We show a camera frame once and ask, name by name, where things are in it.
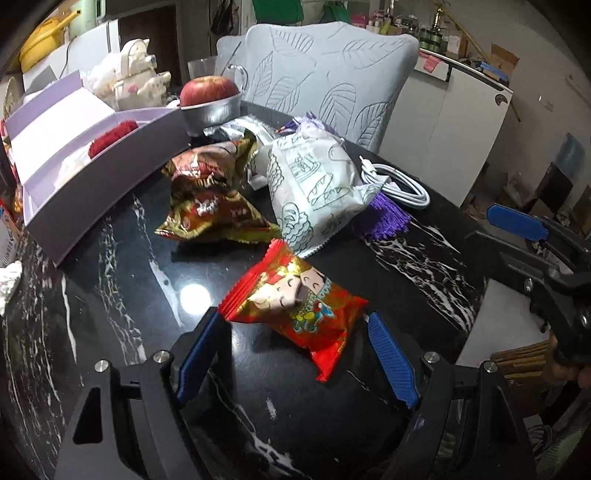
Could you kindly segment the red cartoon snack packet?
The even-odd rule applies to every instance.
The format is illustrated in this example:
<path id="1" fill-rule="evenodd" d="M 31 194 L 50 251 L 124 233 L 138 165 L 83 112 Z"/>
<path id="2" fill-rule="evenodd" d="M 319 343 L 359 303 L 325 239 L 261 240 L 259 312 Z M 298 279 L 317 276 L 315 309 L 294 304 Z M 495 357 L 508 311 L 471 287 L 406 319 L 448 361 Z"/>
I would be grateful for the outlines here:
<path id="1" fill-rule="evenodd" d="M 307 350 L 325 383 L 369 301 L 349 293 L 280 239 L 235 283 L 218 305 L 228 322 L 266 323 Z"/>

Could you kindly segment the red gold snack bag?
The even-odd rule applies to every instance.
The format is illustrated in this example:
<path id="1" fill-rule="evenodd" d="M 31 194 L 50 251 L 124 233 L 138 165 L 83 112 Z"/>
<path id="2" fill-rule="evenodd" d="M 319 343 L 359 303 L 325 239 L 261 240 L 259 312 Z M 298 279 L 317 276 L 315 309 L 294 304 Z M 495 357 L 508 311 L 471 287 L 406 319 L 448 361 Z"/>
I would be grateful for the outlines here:
<path id="1" fill-rule="evenodd" d="M 231 240 L 270 242 L 280 237 L 271 223 L 239 191 L 256 136 L 190 148 L 162 169 L 171 182 L 170 208 L 155 234 L 179 242 Z"/>

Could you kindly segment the silver foil snack packet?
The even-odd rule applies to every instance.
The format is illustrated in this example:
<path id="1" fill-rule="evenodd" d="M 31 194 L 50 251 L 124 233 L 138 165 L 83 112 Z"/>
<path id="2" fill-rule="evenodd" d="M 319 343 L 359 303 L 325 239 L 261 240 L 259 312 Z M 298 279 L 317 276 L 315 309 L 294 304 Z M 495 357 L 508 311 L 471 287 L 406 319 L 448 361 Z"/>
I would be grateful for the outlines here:
<path id="1" fill-rule="evenodd" d="M 276 134 L 276 129 L 253 115 L 245 115 L 204 129 L 206 137 L 228 138 L 228 140 L 245 137 L 246 132 L 252 133 L 259 145 L 263 146 L 272 143 L 279 137 Z"/>

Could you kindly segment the dark red knitted ball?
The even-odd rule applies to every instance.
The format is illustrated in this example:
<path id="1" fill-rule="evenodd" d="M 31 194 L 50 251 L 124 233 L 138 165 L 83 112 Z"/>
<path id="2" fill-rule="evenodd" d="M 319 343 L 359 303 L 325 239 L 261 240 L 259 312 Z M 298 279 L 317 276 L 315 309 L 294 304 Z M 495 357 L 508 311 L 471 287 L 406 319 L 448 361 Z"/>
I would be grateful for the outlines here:
<path id="1" fill-rule="evenodd" d="M 108 148 L 118 140 L 122 139 L 127 134 L 133 132 L 137 128 L 138 124 L 135 120 L 122 121 L 121 123 L 119 123 L 112 129 L 106 131 L 105 133 L 95 138 L 91 142 L 88 148 L 88 157 L 90 159 L 93 159 L 106 148 Z"/>

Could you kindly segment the lavender satin drawstring pouch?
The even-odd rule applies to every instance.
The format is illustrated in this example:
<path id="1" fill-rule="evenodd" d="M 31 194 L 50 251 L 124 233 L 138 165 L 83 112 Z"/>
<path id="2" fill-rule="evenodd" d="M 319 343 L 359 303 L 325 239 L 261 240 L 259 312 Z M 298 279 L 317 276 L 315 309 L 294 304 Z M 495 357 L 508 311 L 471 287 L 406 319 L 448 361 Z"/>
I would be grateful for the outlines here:
<path id="1" fill-rule="evenodd" d="M 318 128 L 322 131 L 332 134 L 332 136 L 341 137 L 339 135 L 339 133 L 337 131 L 335 131 L 334 128 L 332 128 L 332 126 L 329 126 L 329 124 L 327 124 L 324 121 L 322 121 L 321 119 L 319 119 L 312 112 L 307 112 L 304 114 L 304 116 L 294 116 L 286 124 L 277 128 L 276 134 L 280 135 L 280 136 L 287 136 L 290 134 L 294 134 L 295 132 L 297 132 L 298 129 L 301 128 L 301 126 L 305 126 L 305 127 L 314 126 L 315 128 Z"/>

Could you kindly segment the white cabinet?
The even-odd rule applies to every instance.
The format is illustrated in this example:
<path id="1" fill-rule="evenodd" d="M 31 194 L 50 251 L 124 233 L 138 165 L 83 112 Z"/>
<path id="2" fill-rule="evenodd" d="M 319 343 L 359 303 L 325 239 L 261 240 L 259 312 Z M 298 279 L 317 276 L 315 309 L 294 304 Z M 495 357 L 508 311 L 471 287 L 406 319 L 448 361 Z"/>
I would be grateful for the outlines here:
<path id="1" fill-rule="evenodd" d="M 483 73 L 422 49 L 394 105 L 380 156 L 461 206 L 512 97 Z"/>

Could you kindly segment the purple tassel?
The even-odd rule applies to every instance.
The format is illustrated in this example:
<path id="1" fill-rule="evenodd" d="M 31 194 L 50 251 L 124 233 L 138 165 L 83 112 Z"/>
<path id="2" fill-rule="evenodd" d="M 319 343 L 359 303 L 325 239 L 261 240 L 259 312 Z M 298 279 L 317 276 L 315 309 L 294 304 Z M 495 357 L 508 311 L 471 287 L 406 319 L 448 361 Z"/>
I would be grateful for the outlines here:
<path id="1" fill-rule="evenodd" d="M 380 192 L 369 206 L 353 218 L 353 233 L 363 240 L 382 241 L 406 232 L 411 222 L 408 215 L 387 195 Z"/>

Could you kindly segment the crumpled white tissue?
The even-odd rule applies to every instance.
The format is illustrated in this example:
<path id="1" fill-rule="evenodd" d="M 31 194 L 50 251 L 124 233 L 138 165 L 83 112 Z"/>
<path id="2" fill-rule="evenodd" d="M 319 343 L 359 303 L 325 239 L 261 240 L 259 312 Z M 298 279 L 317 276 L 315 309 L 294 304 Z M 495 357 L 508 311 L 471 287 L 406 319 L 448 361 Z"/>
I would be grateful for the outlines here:
<path id="1" fill-rule="evenodd" d="M 11 300 L 23 272 L 22 262 L 17 260 L 0 269 L 0 316 L 5 316 L 6 307 Z"/>

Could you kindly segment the open lavender gift box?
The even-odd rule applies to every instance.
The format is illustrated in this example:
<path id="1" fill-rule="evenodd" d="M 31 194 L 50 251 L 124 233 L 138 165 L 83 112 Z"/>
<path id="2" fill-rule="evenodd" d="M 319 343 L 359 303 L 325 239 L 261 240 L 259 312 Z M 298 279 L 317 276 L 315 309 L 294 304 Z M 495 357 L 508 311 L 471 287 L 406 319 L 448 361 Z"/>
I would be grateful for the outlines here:
<path id="1" fill-rule="evenodd" d="M 90 159 L 91 142 L 125 120 L 138 128 Z M 124 195 L 189 144 L 179 109 L 117 112 L 72 73 L 6 121 L 23 186 L 24 224 L 54 264 Z"/>

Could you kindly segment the small metal bowl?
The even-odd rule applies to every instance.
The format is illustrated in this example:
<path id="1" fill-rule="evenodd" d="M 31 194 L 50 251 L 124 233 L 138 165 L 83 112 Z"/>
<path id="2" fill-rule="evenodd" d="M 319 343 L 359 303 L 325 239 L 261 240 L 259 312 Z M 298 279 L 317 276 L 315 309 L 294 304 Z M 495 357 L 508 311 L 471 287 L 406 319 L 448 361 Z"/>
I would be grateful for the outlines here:
<path id="1" fill-rule="evenodd" d="M 238 118 L 240 103 L 242 103 L 242 93 L 200 105 L 181 107 L 187 134 L 198 137 L 206 128 Z"/>

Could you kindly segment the red apple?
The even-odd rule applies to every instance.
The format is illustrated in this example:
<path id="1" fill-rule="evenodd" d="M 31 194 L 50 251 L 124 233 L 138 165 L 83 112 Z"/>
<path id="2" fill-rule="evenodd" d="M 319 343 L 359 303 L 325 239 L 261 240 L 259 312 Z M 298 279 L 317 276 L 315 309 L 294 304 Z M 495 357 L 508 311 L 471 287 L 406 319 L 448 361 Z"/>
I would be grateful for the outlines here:
<path id="1" fill-rule="evenodd" d="M 222 76 L 204 76 L 188 81 L 181 89 L 181 107 L 190 107 L 238 95 L 235 82 Z"/>

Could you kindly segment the white cartoon kettle bottle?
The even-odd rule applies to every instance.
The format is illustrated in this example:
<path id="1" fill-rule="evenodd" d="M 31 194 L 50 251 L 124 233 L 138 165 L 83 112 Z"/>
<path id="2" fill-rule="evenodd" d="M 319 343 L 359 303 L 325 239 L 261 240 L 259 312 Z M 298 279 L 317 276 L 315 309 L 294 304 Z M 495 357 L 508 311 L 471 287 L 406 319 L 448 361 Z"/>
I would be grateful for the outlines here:
<path id="1" fill-rule="evenodd" d="M 149 44 L 149 38 L 129 40 L 118 54 L 103 62 L 93 93 L 117 111 L 164 106 L 171 74 L 157 72 L 157 59 L 148 52 Z"/>

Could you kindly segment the white mini fridge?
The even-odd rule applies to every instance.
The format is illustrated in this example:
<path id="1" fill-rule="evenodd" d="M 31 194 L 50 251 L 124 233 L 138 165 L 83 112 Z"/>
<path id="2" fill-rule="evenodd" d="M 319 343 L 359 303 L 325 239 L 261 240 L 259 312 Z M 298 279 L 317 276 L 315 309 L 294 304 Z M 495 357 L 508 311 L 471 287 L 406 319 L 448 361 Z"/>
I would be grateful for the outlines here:
<path id="1" fill-rule="evenodd" d="M 90 71 L 109 53 L 119 51 L 118 20 L 106 21 L 68 44 L 60 46 L 24 73 L 24 89 L 28 90 L 33 81 L 47 67 L 51 68 L 56 78 L 62 78 L 77 70 Z"/>

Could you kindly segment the green tote bag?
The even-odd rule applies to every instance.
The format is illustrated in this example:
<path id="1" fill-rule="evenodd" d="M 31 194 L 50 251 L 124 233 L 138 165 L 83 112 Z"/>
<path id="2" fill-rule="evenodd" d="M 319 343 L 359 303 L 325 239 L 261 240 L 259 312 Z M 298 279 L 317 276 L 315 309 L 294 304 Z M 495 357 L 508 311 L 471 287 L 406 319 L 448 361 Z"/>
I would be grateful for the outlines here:
<path id="1" fill-rule="evenodd" d="M 304 20 L 300 0 L 252 0 L 256 21 L 274 25 L 294 25 Z"/>

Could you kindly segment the yellow pot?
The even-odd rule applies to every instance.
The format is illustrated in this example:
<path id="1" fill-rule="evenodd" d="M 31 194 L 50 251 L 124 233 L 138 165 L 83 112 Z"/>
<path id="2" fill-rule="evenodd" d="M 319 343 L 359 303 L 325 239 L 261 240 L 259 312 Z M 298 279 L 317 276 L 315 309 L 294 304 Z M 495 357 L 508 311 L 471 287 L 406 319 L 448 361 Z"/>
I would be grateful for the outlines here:
<path id="1" fill-rule="evenodd" d="M 80 14 L 80 10 L 73 10 L 63 18 L 50 17 L 40 24 L 19 50 L 21 72 L 27 73 L 56 50 L 61 45 L 62 31 Z"/>

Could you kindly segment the mint green electric kettle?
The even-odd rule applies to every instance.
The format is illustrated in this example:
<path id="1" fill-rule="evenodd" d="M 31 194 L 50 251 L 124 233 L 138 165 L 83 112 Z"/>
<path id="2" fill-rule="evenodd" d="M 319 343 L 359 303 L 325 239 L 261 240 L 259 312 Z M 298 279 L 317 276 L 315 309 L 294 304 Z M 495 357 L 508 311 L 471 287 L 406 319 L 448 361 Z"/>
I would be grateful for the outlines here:
<path id="1" fill-rule="evenodd" d="M 75 38 L 94 29 L 104 20 L 106 15 L 106 1 L 80 0 L 73 3 L 69 7 L 69 10 L 71 13 L 78 13 L 69 24 L 69 35 L 71 38 Z"/>

